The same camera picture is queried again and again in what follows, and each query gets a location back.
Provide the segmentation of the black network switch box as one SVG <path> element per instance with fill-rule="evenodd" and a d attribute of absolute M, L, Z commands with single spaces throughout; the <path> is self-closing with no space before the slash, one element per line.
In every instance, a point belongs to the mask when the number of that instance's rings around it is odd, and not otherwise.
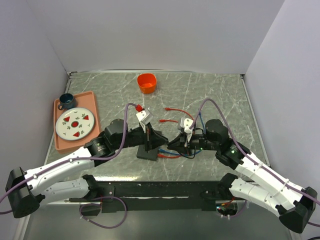
<path fill-rule="evenodd" d="M 144 145 L 140 145 L 138 147 L 136 157 L 138 159 L 143 159 L 143 160 L 149 160 L 149 161 L 156 161 L 158 158 L 158 153 L 159 153 L 159 147 L 155 149 L 151 149 L 149 151 L 145 150 Z"/>

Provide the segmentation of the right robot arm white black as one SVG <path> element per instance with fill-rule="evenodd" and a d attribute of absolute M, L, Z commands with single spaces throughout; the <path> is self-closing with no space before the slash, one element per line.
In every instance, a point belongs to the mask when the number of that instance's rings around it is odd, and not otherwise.
<path fill-rule="evenodd" d="M 215 151 L 223 165 L 250 179 L 227 173 L 219 182 L 218 193 L 223 199 L 241 198 L 261 206 L 278 217 L 289 230 L 301 234 L 316 208 L 318 193 L 312 187 L 301 187 L 281 176 L 263 163 L 253 152 L 235 143 L 229 130 L 219 119 L 205 124 L 205 132 L 195 133 L 194 121 L 182 117 L 180 134 L 168 144 L 168 149 L 189 155 L 191 151 Z"/>

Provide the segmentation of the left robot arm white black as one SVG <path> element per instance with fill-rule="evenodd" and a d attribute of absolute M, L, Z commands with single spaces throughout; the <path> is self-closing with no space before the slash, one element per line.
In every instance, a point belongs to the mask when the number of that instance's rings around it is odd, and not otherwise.
<path fill-rule="evenodd" d="M 71 182 L 64 179 L 114 159 L 124 148 L 144 146 L 148 152 L 168 142 L 150 123 L 128 129 L 123 119 L 115 119 L 97 137 L 65 157 L 34 169 L 17 167 L 11 170 L 5 186 L 10 213 L 16 219 L 22 218 L 41 205 L 62 198 L 94 201 L 99 195 L 99 188 L 93 177 L 81 177 Z"/>

